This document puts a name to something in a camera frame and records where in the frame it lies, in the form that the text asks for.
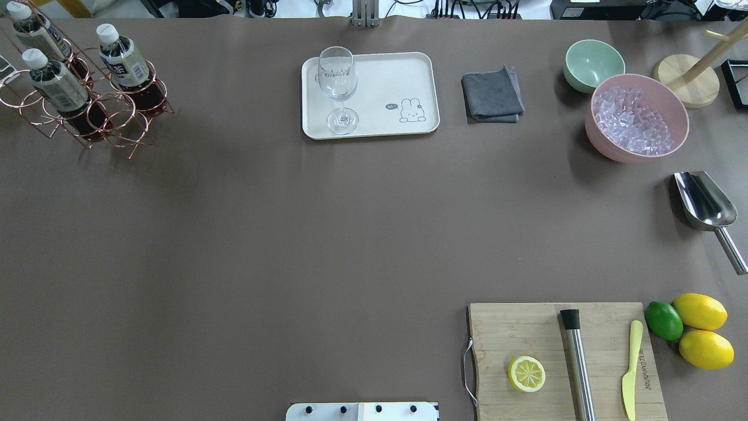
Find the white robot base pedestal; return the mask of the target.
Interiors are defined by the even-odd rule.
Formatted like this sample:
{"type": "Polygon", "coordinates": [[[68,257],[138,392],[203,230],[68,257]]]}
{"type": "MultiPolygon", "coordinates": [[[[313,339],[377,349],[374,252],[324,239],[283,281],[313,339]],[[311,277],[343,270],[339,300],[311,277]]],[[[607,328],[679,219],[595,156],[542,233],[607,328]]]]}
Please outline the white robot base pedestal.
{"type": "Polygon", "coordinates": [[[331,402],[289,406],[286,420],[439,420],[432,402],[331,402]]]}

